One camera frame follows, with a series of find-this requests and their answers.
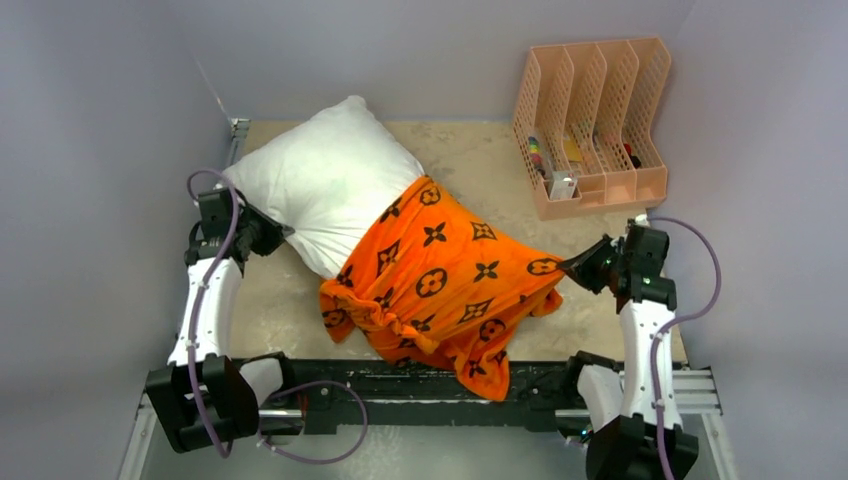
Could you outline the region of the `red black round object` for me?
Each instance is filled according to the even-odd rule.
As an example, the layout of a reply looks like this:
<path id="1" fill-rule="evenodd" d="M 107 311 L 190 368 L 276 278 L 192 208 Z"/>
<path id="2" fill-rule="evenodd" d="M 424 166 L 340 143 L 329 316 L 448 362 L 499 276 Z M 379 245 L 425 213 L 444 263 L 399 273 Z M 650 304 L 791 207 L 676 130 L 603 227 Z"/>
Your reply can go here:
<path id="1" fill-rule="evenodd" d="M 628 143 L 623 144 L 624 150 L 627 153 L 630 163 L 634 169 L 640 169 L 642 167 L 641 160 L 638 156 L 633 153 L 632 147 Z"/>

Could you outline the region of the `aluminium frame rails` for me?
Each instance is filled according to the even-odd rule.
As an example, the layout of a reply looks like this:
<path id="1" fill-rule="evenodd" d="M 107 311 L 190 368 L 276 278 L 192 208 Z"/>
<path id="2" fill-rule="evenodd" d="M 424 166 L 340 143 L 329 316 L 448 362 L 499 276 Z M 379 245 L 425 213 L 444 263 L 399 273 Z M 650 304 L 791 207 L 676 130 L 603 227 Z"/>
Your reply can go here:
<path id="1" fill-rule="evenodd" d="M 520 178 L 518 150 L 512 130 L 499 122 L 415 122 L 389 121 L 386 128 L 416 158 L 428 173 L 446 182 L 451 191 L 496 225 L 522 241 L 559 254 L 576 252 L 575 242 L 597 240 L 602 231 L 620 233 L 622 222 L 637 210 L 590 215 L 543 222 L 533 213 L 526 197 L 526 179 Z M 490 167 L 503 177 L 496 186 L 505 192 L 497 199 L 465 185 L 467 174 Z M 477 400 L 454 403 L 420 403 L 406 398 L 380 400 L 353 380 L 374 380 L 379 391 L 389 393 L 389 380 L 422 379 L 427 387 L 445 380 L 447 393 L 460 393 L 458 384 L 441 377 L 415 375 L 409 378 L 365 375 L 367 368 L 393 369 L 375 357 L 364 337 L 355 334 L 342 345 L 333 345 L 317 322 L 314 298 L 318 277 L 288 246 L 269 257 L 253 257 L 247 276 L 235 301 L 234 352 L 259 354 L 284 350 L 296 360 L 295 367 L 351 367 L 351 387 L 365 400 L 369 428 L 359 449 L 348 459 L 326 466 L 309 466 L 255 448 L 249 440 L 240 441 L 228 460 L 213 449 L 175 453 L 146 397 L 139 407 L 133 437 L 119 479 L 586 479 L 585 454 L 578 435 L 590 422 L 581 399 L 574 403 L 554 398 L 555 391 L 527 390 L 517 404 L 497 406 Z M 600 348 L 602 354 L 621 357 L 624 347 L 613 319 L 608 294 L 593 297 L 577 287 L 563 286 L 563 308 L 551 316 L 530 321 L 519 330 L 514 346 L 518 360 L 518 380 L 536 380 L 537 386 L 556 387 L 562 383 L 566 357 L 585 348 Z M 675 393 L 684 430 L 700 442 L 700 453 L 686 479 L 737 479 L 712 372 L 690 369 L 674 372 Z M 359 409 L 345 392 L 335 391 L 329 409 L 320 410 L 319 433 L 275 437 L 285 448 L 304 456 L 334 456 L 350 448 L 361 425 Z"/>

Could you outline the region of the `pink desk file organizer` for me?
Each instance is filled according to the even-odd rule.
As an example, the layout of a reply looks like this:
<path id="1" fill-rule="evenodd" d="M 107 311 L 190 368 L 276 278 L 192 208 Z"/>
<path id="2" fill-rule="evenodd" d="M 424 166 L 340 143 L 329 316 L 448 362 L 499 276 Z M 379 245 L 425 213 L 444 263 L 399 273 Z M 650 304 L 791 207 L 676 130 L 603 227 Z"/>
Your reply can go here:
<path id="1" fill-rule="evenodd" d="M 667 197 L 669 173 L 651 134 L 672 58 L 659 37 L 532 46 L 526 56 L 512 130 L 542 220 L 650 209 Z M 547 179 L 531 164 L 527 137 L 546 157 Z M 583 162 L 569 163 L 563 136 Z M 623 144 L 642 163 L 634 169 Z M 553 171 L 573 171 L 570 200 L 550 201 Z"/>

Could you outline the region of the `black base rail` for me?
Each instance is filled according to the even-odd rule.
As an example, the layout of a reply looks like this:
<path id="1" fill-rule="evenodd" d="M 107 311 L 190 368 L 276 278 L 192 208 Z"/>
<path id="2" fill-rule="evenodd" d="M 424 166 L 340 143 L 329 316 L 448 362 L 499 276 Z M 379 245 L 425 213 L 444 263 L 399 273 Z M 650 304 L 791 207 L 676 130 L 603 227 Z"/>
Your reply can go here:
<path id="1" fill-rule="evenodd" d="M 586 365 L 615 372 L 620 362 L 580 351 L 564 361 L 513 361 L 502 402 L 485 400 L 455 376 L 419 364 L 392 367 L 377 360 L 293 360 L 290 386 L 259 414 L 264 427 L 280 433 L 301 425 L 307 434 L 333 434 L 342 425 L 425 427 L 519 427 L 529 432 L 579 432 L 588 424 L 577 381 Z"/>

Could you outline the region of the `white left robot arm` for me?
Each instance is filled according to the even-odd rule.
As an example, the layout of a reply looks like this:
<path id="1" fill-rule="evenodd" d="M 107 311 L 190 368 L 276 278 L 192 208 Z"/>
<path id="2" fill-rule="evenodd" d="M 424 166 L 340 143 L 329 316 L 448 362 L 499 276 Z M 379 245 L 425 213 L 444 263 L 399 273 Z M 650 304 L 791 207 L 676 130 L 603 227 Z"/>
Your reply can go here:
<path id="1" fill-rule="evenodd" d="M 184 316 L 165 366 L 148 373 L 145 392 L 175 452 L 214 447 L 227 456 L 233 441 L 258 431 L 265 401 L 284 409 L 297 399 L 298 382 L 285 373 L 284 354 L 253 360 L 229 355 L 249 257 L 270 255 L 293 230 L 226 187 L 201 193 L 196 202 L 200 218 L 184 253 Z"/>

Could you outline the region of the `small white red box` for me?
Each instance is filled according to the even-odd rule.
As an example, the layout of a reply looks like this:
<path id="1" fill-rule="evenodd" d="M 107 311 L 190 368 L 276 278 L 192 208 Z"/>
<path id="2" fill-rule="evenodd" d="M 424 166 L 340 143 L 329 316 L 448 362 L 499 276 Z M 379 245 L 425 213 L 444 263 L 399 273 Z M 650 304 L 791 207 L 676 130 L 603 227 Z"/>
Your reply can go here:
<path id="1" fill-rule="evenodd" d="M 573 171 L 557 170 L 546 181 L 550 201 L 570 200 L 577 189 L 577 176 Z"/>

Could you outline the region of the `orange patterned pillowcase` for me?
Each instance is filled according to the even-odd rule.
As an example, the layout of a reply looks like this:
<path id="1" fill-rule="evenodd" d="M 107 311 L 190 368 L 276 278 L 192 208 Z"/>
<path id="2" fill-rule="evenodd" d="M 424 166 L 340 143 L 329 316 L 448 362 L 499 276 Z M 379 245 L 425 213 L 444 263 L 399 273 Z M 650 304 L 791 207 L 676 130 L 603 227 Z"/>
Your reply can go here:
<path id="1" fill-rule="evenodd" d="M 473 394 L 502 401 L 510 387 L 508 344 L 524 319 L 561 306 L 561 264 L 423 176 L 321 285 L 319 304 L 333 341 L 360 331 L 393 365 L 450 371 Z"/>

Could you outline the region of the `set of coloured markers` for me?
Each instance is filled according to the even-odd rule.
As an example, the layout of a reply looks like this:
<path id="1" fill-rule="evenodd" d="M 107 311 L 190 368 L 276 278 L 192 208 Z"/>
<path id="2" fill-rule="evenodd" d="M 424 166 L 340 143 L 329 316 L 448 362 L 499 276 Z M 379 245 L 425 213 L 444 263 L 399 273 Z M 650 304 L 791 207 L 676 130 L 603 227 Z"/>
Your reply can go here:
<path id="1" fill-rule="evenodd" d="M 546 157 L 539 140 L 535 136 L 527 137 L 527 149 L 534 171 L 543 179 L 547 179 Z"/>

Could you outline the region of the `white pillow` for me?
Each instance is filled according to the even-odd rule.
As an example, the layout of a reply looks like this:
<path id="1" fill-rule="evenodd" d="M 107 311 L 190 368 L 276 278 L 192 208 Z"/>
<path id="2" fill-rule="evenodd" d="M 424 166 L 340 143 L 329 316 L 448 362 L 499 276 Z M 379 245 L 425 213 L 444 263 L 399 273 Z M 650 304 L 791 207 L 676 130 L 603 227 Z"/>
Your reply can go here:
<path id="1" fill-rule="evenodd" d="M 311 271 L 329 279 L 424 169 L 365 99 L 351 95 L 224 174 L 251 205 L 293 228 L 288 243 Z"/>

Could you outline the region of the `yellow notepad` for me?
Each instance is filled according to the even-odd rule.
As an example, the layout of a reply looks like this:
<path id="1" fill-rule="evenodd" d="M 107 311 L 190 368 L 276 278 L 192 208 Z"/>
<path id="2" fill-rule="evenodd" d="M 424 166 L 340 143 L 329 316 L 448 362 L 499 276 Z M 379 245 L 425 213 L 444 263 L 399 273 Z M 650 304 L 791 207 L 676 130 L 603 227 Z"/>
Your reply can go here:
<path id="1" fill-rule="evenodd" d="M 563 150 L 569 163 L 583 162 L 583 154 L 578 143 L 569 135 L 563 136 Z"/>

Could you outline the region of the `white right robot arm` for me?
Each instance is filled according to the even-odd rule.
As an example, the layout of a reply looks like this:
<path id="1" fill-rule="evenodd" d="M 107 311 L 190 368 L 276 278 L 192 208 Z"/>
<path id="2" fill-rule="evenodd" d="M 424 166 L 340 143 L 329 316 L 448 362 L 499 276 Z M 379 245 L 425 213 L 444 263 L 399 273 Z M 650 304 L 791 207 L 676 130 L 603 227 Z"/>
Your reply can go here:
<path id="1" fill-rule="evenodd" d="M 662 274 L 669 246 L 666 232 L 631 219 L 623 236 L 605 235 L 560 265 L 585 290 L 612 294 L 624 339 L 622 371 L 586 363 L 561 381 L 564 399 L 588 408 L 590 479 L 683 479 L 698 459 L 673 388 L 677 290 Z"/>

